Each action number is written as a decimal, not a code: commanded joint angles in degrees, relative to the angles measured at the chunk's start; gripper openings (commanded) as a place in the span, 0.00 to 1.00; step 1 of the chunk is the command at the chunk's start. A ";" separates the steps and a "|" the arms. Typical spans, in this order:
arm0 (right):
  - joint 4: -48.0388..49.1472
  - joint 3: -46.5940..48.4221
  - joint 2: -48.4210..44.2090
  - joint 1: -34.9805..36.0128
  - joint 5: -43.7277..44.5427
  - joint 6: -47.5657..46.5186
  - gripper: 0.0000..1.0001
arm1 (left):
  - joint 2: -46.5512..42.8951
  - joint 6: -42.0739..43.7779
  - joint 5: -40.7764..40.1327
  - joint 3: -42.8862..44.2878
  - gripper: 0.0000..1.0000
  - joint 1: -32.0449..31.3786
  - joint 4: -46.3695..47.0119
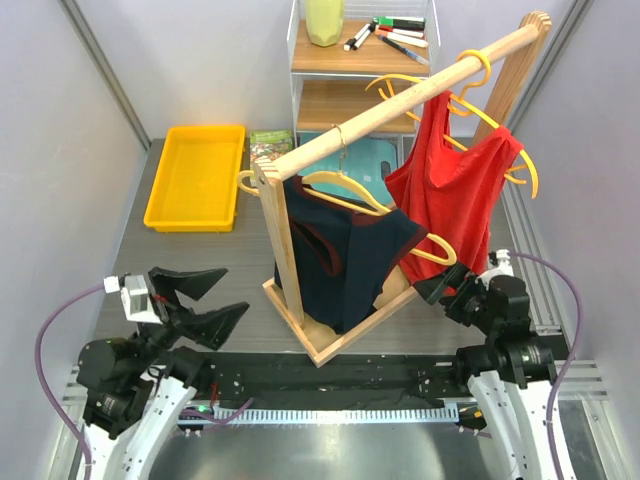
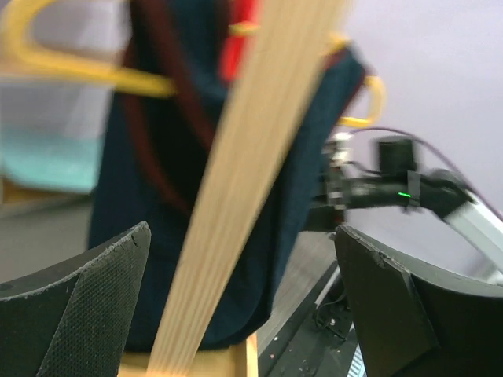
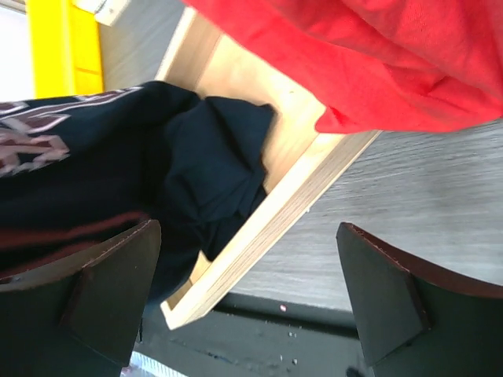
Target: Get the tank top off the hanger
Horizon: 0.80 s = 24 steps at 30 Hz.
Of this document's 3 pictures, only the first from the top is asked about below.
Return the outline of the orange yellow plastic hanger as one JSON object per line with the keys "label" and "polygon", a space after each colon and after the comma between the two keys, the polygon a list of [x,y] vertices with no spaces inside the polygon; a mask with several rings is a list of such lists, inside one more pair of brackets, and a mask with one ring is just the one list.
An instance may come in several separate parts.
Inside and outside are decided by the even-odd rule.
{"label": "orange yellow plastic hanger", "polygon": [[[447,104],[447,109],[450,113],[453,113],[460,117],[469,117],[471,115],[475,115],[479,117],[484,124],[496,130],[500,127],[500,124],[492,117],[490,117],[486,112],[477,108],[475,105],[469,103],[465,99],[465,95],[470,88],[483,86],[490,79],[492,73],[491,63],[489,62],[489,59],[485,54],[476,49],[468,49],[461,52],[458,55],[457,60],[462,60],[466,57],[474,57],[481,62],[485,71],[484,77],[481,81],[475,81],[465,85],[459,95],[452,94],[450,96],[449,103]],[[378,94],[383,100],[388,100],[390,97],[393,97],[395,95],[391,83],[392,79],[408,81],[411,84],[418,84],[422,82],[422,79],[415,76],[391,73],[375,78],[365,87],[365,90],[369,90],[376,83],[384,81],[387,91],[384,91],[381,87],[379,87]],[[525,149],[521,149],[518,153],[518,156],[524,161],[524,163],[522,165],[509,167],[504,174],[504,178],[508,182],[516,185],[526,185],[528,183],[527,180],[516,178],[513,176],[513,173],[520,170],[527,170],[531,179],[531,198],[535,199],[539,192],[539,175],[537,168]]]}

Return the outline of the red tank top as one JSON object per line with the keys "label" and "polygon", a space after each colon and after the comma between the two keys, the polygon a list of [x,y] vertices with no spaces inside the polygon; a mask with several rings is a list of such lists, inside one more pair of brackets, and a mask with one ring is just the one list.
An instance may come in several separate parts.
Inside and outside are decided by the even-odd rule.
{"label": "red tank top", "polygon": [[404,164],[385,179],[395,205],[412,221],[446,240],[472,272],[487,266],[490,221],[523,145],[501,126],[466,151],[450,132],[451,93],[426,101],[415,143]]}

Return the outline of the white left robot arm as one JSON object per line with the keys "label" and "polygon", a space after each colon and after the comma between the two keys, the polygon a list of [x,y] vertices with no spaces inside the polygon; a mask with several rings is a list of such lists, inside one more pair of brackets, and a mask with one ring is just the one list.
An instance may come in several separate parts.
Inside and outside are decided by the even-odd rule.
{"label": "white left robot arm", "polygon": [[125,318],[136,330],[127,338],[91,341],[79,354],[77,381],[87,390],[83,421],[89,478],[148,478],[187,403],[211,391],[211,362],[175,344],[186,338],[218,350],[249,305],[242,301],[197,313],[180,298],[200,300],[226,272],[155,267],[145,275],[104,279],[104,291],[119,294]]}

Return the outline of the navy blue tank top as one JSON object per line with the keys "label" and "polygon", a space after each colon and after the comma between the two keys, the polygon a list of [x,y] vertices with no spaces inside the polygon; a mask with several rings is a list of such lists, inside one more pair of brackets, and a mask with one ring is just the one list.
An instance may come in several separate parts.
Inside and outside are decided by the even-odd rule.
{"label": "navy blue tank top", "polygon": [[372,216],[315,197],[299,176],[284,192],[303,309],[344,334],[375,312],[388,275],[427,230],[399,210]]}

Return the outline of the light yellow plastic hanger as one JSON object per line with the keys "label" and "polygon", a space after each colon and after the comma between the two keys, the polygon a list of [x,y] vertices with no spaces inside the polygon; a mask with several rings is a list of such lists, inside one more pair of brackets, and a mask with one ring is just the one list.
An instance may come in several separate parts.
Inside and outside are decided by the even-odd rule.
{"label": "light yellow plastic hanger", "polygon": [[[341,163],[346,156],[347,150],[342,150]],[[378,202],[363,185],[345,176],[342,173],[341,163],[337,171],[317,171],[306,176],[301,176],[299,171],[294,176],[302,178],[304,189],[311,195],[356,212],[372,216],[383,216],[393,210],[399,210],[399,208],[393,207],[391,203],[382,204]],[[452,265],[457,260],[457,254],[451,245],[443,238],[428,232],[428,230],[426,238],[406,256],[445,266]]]}

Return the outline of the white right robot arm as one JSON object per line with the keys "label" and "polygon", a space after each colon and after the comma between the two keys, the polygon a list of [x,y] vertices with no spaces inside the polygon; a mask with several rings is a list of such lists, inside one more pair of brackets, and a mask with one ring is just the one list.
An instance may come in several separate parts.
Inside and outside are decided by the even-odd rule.
{"label": "white right robot arm", "polygon": [[526,284],[510,263],[481,275],[457,263],[414,288],[485,336],[483,344],[457,350],[451,380],[476,400],[507,478],[575,478],[557,399],[563,375],[531,328]]}

